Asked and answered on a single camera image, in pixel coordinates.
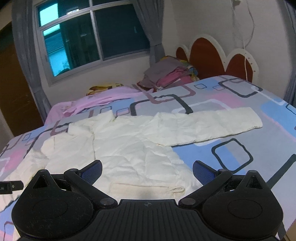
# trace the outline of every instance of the pile of clothes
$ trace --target pile of clothes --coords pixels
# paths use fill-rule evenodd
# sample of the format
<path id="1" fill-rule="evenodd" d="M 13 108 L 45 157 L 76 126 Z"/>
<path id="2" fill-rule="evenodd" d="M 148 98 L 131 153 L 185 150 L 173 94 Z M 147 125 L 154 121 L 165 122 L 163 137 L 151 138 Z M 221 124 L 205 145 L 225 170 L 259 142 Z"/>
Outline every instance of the pile of clothes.
<path id="1" fill-rule="evenodd" d="M 197 70 L 187 61 L 166 56 L 144 72 L 144 79 L 137 86 L 153 92 L 198 81 Z"/>

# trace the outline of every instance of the square pattern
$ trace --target square pattern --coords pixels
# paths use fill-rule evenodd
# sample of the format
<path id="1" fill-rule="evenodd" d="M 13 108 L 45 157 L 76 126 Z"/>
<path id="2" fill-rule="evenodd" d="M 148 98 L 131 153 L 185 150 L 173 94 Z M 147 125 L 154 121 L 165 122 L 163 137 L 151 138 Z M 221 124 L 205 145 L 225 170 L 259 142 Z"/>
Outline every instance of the square pattern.
<path id="1" fill-rule="evenodd" d="M 241 94 L 241 93 L 239 93 L 239 92 L 237 92 L 237 91 L 231 89 L 230 87 L 224 85 L 224 83 L 227 82 L 227 81 L 229 81 L 229 80 L 221 81 L 221 82 L 219 82 L 218 84 L 219 84 L 221 87 L 224 87 L 225 89 L 230 90 L 232 93 L 234 93 L 234 94 L 236 94 L 236 95 L 238 95 L 239 97 L 242 97 L 242 98 L 249 98 L 249 97 L 251 97 L 251 96 L 257 94 L 258 91 L 260 91 L 260 92 L 263 91 L 263 89 L 262 89 L 261 87 L 256 86 L 256 85 L 254 85 L 254 84 L 252 84 L 252 83 L 250 83 L 250 82 L 247 82 L 247 81 L 240 81 L 239 83 L 241 83 L 241 82 L 245 82 L 245 83 L 248 83 L 249 85 L 253 85 L 253 86 L 256 86 L 256 87 L 258 88 L 257 91 L 254 91 L 254 92 L 252 92 L 252 93 L 250 93 L 250 94 L 248 94 L 248 95 L 244 95 L 244 94 Z"/>
<path id="2" fill-rule="evenodd" d="M 116 117 L 120 116 L 120 115 L 126 115 L 126 114 L 129 114 L 129 113 L 130 113 L 129 108 L 119 109 L 119 110 L 116 111 Z"/>
<path id="3" fill-rule="evenodd" d="M 31 136 L 31 133 L 26 134 L 26 135 L 23 137 L 22 141 L 27 141 L 27 140 L 30 138 L 30 136 Z"/>
<path id="4" fill-rule="evenodd" d="M 242 80 L 242 79 L 239 79 L 239 78 L 233 78 L 233 79 L 229 79 L 229 81 L 231 83 L 234 83 L 234 84 L 239 84 L 239 83 L 244 82 L 246 80 Z"/>
<path id="5" fill-rule="evenodd" d="M 101 114 L 101 113 L 104 113 L 104 112 L 107 112 L 107 111 L 109 111 L 109 110 L 112 110 L 112 106 L 108 106 L 108 107 L 102 108 L 102 109 L 100 110 L 100 114 Z"/>
<path id="6" fill-rule="evenodd" d="M 293 111 L 292 111 L 292 109 L 288 108 L 288 107 L 289 107 L 289 105 L 290 105 L 290 104 L 287 104 L 287 105 L 286 105 L 286 109 L 287 109 L 287 110 L 289 110 L 289 111 L 291 111 L 291 112 L 292 112 L 294 115 L 296 115 L 296 113 L 295 113 L 295 112 L 293 112 Z"/>
<path id="7" fill-rule="evenodd" d="M 243 148 L 243 151 L 247 154 L 247 156 L 248 156 L 248 158 L 249 158 L 249 160 L 248 161 L 246 161 L 244 164 L 242 164 L 240 167 L 238 167 L 237 169 L 235 169 L 235 170 L 230 170 L 231 172 L 232 172 L 232 174 L 235 174 L 235 173 L 237 173 L 238 171 L 240 171 L 241 169 L 243 169 L 244 167 L 246 167 L 247 165 L 249 165 L 253 160 L 254 160 L 254 158 L 253 158 L 253 156 L 251 155 L 251 153 L 246 149 L 246 147 L 242 144 L 242 143 L 240 143 L 236 138 L 232 138 L 232 139 L 230 139 L 229 141 L 225 141 L 225 142 L 221 142 L 221 143 L 219 143 L 219 144 L 217 144 L 216 146 L 213 146 L 212 147 L 212 153 L 213 153 L 213 155 L 216 157 L 216 159 L 218 160 L 218 162 L 219 162 L 219 164 L 221 165 L 221 167 L 223 168 L 223 169 L 227 169 L 227 170 L 229 170 L 227 167 L 226 167 L 226 165 L 223 163 L 223 161 L 222 161 L 222 157 L 220 157 L 217 153 L 216 153 L 216 150 L 217 150 L 217 148 L 219 148 L 219 147 L 221 147 L 221 146 L 224 146 L 224 145 L 226 145 L 226 144 L 228 144 L 228 143 L 230 143 L 230 142 L 234 142 L 234 143 L 236 143 L 238 146 L 240 146 L 240 147 L 242 147 Z"/>
<path id="8" fill-rule="evenodd" d="M 28 139 L 27 143 L 25 144 L 25 146 L 31 145 L 33 143 L 33 141 L 35 140 L 35 137 Z"/>
<path id="9" fill-rule="evenodd" d="M 204 84 L 198 84 L 198 85 L 195 85 L 194 87 L 197 88 L 197 89 L 200 89 L 200 90 L 206 88 L 206 86 Z"/>
<path id="10" fill-rule="evenodd" d="M 220 91 L 220 90 L 224 90 L 225 88 L 220 85 L 215 85 L 215 86 L 213 86 L 213 89 Z"/>

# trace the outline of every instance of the pink cloth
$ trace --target pink cloth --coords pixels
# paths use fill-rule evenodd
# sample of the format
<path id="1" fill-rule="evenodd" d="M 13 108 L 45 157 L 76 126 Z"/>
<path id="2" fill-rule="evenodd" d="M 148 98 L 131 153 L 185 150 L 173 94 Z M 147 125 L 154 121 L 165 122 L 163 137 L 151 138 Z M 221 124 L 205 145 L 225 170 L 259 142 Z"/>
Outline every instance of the pink cloth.
<path id="1" fill-rule="evenodd" d="M 106 105 L 115 100 L 134 98 L 143 94 L 144 93 L 139 90 L 122 86 L 106 90 L 98 94 L 85 96 L 76 101 L 61 102 L 51 108 L 46 118 L 45 124 L 47 125 L 61 120 L 62 118 L 75 115 L 86 108 Z"/>
<path id="2" fill-rule="evenodd" d="M 182 78 L 185 76 L 189 76 L 189 78 L 190 78 L 190 73 L 187 70 L 184 70 L 184 69 L 178 67 L 173 72 L 171 72 L 168 75 L 166 75 L 165 77 L 159 79 L 156 82 L 156 87 L 168 87 L 168 85 L 174 83 L 179 78 Z"/>
<path id="3" fill-rule="evenodd" d="M 181 85 L 185 85 L 185 84 L 190 84 L 192 83 L 192 79 L 190 77 L 190 75 L 181 77 L 179 80 L 175 81 L 174 83 L 171 83 L 169 86 L 165 87 L 165 89 L 169 89 L 169 88 L 173 88 L 176 86 L 181 86 Z"/>

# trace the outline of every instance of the white wall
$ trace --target white wall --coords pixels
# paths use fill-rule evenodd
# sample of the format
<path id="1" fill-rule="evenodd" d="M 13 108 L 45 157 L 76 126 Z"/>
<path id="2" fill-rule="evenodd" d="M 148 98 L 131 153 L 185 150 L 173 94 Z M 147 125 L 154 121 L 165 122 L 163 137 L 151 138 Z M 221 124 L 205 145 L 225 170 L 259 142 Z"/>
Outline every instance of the white wall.
<path id="1" fill-rule="evenodd" d="M 11 2 L 0 10 L 0 30 L 11 22 Z M 13 134 L 0 110 L 0 152 L 3 147 L 13 138 Z"/>
<path id="2" fill-rule="evenodd" d="M 291 25 L 283 17 L 287 14 L 277 0 L 248 0 L 255 21 L 254 37 L 246 50 L 259 66 L 259 85 L 279 97 L 284 96 L 292 64 L 287 33 Z M 242 48 L 242 41 L 234 40 L 231 0 L 172 0 L 180 43 L 189 46 L 197 34 L 209 34 L 224 49 L 226 55 Z M 235 8 L 244 38 L 252 31 L 252 20 L 246 0 Z"/>
<path id="3" fill-rule="evenodd" d="M 163 46 L 167 55 L 175 55 L 175 47 L 178 44 L 177 26 L 173 13 L 171 0 L 165 0 L 163 20 Z M 52 105 L 71 101 L 86 95 L 87 90 L 94 85 L 102 83 L 122 83 L 131 85 L 143 79 L 144 71 L 149 68 L 149 56 L 121 60 L 120 62 L 103 66 L 93 67 L 79 74 L 72 75 L 67 79 L 49 87 L 40 55 L 36 45 L 37 61 L 42 81 L 42 87 Z"/>

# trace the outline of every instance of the white garment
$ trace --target white garment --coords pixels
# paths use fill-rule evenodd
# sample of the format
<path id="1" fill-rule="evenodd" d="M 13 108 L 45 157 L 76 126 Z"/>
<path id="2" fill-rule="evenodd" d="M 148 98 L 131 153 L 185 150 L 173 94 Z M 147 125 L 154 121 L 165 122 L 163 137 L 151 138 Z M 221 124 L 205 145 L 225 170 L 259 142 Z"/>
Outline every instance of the white garment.
<path id="1" fill-rule="evenodd" d="M 108 111 L 71 123 L 67 133 L 50 137 L 40 152 L 31 150 L 7 180 L 22 180 L 26 186 L 39 169 L 64 173 L 99 159 L 103 172 L 94 186 L 117 201 L 122 198 L 178 201 L 201 184 L 171 146 L 260 127 L 261 119 L 249 107 L 116 119 Z M 0 195 L 0 210 L 20 193 Z"/>
<path id="2" fill-rule="evenodd" d="M 19 238 L 20 238 L 20 235 L 19 235 L 17 229 L 14 228 L 13 234 L 12 234 L 12 241 L 17 241 Z"/>

